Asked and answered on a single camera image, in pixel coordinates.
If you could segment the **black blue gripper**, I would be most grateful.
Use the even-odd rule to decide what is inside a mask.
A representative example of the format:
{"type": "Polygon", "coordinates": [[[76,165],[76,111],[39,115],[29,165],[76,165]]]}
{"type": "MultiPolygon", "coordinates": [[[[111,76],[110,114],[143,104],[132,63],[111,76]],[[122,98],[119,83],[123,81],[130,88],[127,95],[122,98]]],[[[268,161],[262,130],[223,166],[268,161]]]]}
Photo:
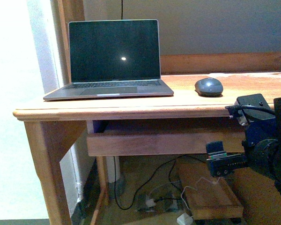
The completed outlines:
{"type": "Polygon", "coordinates": [[[208,154],[207,167],[212,177],[223,177],[235,169],[249,167],[261,175],[278,180],[278,137],[276,117],[251,121],[245,129],[242,141],[244,153],[229,155],[222,141],[206,144],[208,154]]]}

